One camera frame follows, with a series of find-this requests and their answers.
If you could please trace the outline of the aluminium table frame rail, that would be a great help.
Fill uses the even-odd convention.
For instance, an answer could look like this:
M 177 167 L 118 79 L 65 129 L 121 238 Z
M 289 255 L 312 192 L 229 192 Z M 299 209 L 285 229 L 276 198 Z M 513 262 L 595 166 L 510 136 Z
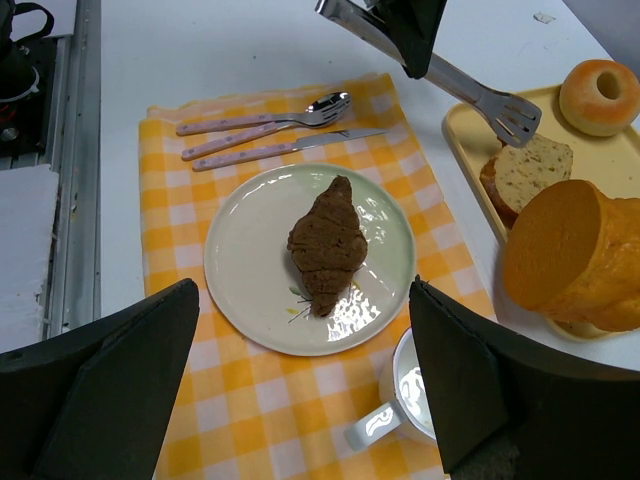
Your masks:
M 79 1 L 75 31 L 56 42 L 46 159 L 59 174 L 43 338 L 101 316 L 100 1 Z

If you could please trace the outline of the seeded bread slice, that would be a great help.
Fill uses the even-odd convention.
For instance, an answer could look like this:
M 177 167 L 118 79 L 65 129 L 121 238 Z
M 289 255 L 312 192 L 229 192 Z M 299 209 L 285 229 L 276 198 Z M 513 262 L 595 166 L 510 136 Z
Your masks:
M 542 190 L 571 177 L 573 150 L 539 134 L 521 148 L 504 145 L 480 171 L 480 182 L 507 229 Z

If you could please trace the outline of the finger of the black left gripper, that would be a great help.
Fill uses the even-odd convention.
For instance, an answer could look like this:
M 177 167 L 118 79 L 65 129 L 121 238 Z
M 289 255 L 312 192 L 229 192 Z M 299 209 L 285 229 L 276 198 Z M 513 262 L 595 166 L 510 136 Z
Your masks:
M 353 6 L 350 23 L 357 35 L 400 63 L 412 79 L 428 73 L 445 0 L 370 1 Z

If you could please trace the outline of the white ceramic mug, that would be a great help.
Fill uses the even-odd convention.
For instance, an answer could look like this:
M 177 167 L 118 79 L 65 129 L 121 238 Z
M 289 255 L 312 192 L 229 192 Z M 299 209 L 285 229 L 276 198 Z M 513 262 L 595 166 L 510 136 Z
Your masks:
M 352 450 L 365 450 L 394 430 L 417 442 L 437 445 L 411 327 L 383 368 L 379 397 L 382 404 L 344 432 Z

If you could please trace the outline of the large orange brioche loaf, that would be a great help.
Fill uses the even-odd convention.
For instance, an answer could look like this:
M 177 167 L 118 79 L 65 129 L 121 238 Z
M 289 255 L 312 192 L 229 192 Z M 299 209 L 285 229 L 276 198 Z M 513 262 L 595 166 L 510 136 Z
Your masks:
M 639 201 L 585 180 L 558 182 L 517 218 L 504 288 L 520 307 L 608 332 L 639 327 Z

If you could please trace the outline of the round bagel bun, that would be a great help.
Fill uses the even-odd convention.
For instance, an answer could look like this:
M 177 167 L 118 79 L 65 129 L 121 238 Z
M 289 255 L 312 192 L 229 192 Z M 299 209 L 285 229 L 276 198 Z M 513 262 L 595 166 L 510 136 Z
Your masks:
M 639 115 L 639 80 L 621 63 L 583 61 L 561 85 L 559 107 L 565 120 L 586 135 L 617 135 Z

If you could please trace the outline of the white foam board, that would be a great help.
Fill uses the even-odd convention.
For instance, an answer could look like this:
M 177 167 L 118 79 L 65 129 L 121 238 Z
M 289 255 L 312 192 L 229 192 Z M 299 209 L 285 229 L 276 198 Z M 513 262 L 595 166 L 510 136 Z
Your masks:
M 42 339 L 59 176 L 48 165 L 1 172 L 1 351 Z

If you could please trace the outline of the pink-handled spoon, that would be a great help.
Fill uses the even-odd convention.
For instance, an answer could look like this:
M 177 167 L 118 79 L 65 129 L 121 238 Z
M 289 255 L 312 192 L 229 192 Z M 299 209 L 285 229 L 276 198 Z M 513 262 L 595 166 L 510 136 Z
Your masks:
M 220 120 L 183 123 L 176 127 L 178 136 L 210 132 L 222 132 L 239 128 L 260 126 L 271 122 L 293 122 L 309 127 L 324 127 L 337 121 L 351 106 L 352 97 L 347 92 L 333 92 L 309 105 L 302 113 L 259 114 Z

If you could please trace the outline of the pale green ceramic plate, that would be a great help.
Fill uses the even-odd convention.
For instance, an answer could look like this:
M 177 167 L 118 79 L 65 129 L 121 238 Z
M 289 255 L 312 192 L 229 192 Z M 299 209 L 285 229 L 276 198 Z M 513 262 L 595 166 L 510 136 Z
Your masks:
M 287 239 L 337 176 L 351 183 L 368 253 L 331 313 L 318 317 Z M 218 310 L 245 337 L 284 354 L 323 356 L 366 342 L 400 313 L 416 247 L 401 207 L 378 184 L 337 165 L 288 165 L 246 181 L 222 204 L 207 235 L 204 271 Z

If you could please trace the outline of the stainless steel tongs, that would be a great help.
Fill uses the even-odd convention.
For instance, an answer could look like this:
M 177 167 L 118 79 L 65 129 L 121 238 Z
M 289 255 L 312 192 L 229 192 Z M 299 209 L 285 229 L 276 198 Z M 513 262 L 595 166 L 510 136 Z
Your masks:
M 350 14 L 354 5 L 368 9 L 369 2 L 361 7 L 352 1 L 323 0 L 316 4 L 315 11 L 360 38 L 350 23 Z M 423 78 L 471 106 L 483 117 L 498 138 L 508 145 L 523 147 L 533 138 L 539 126 L 542 112 L 533 103 L 479 83 L 434 52 L 428 73 Z

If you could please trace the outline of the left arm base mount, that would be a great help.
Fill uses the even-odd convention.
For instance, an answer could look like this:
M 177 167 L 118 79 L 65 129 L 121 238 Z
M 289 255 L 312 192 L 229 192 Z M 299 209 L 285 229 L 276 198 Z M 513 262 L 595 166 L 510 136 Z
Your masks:
M 39 11 L 44 25 L 20 39 L 11 38 L 13 20 Z M 54 16 L 34 2 L 1 3 L 1 156 L 42 153 L 47 142 L 56 45 L 46 37 Z

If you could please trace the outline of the pink-handled fork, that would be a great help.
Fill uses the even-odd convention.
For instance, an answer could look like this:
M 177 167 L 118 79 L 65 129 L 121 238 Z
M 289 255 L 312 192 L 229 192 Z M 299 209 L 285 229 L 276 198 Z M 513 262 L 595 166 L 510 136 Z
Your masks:
M 311 129 L 322 128 L 303 126 L 300 124 L 294 124 L 293 122 L 271 122 L 260 126 L 239 128 L 243 129 L 243 131 L 240 133 L 226 134 L 223 137 L 209 141 L 207 143 L 195 147 L 186 148 L 182 151 L 181 157 L 184 161 L 195 160 L 197 158 L 220 152 L 222 150 L 226 150 L 228 148 L 235 147 L 292 127 L 305 127 Z

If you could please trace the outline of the dark brown croissant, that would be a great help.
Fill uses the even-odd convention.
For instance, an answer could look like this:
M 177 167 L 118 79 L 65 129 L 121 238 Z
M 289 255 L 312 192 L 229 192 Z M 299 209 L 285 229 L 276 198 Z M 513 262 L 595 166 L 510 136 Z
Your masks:
M 328 316 L 368 253 L 347 177 L 336 176 L 297 220 L 287 250 L 311 298 L 312 314 Z

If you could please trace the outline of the small white paper scrap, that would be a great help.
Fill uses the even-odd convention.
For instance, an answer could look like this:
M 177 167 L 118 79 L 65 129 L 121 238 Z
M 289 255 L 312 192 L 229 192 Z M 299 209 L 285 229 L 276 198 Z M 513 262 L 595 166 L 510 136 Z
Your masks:
M 554 16 L 549 15 L 549 14 L 545 14 L 545 13 L 542 13 L 542 12 L 535 13 L 535 14 L 533 15 L 533 18 L 534 18 L 537 22 L 542 23 L 542 24 L 545 24 L 545 25 L 548 25 L 548 24 L 550 24 L 551 22 L 553 22 L 553 21 L 555 21 L 555 20 L 556 20 L 556 18 L 555 18 Z

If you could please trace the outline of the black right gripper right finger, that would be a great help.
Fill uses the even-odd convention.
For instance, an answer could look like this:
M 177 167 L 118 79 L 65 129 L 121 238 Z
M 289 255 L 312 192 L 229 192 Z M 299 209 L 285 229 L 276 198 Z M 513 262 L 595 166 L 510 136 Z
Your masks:
M 453 479 L 635 479 L 639 375 L 490 321 L 423 280 L 409 309 L 443 470 Z

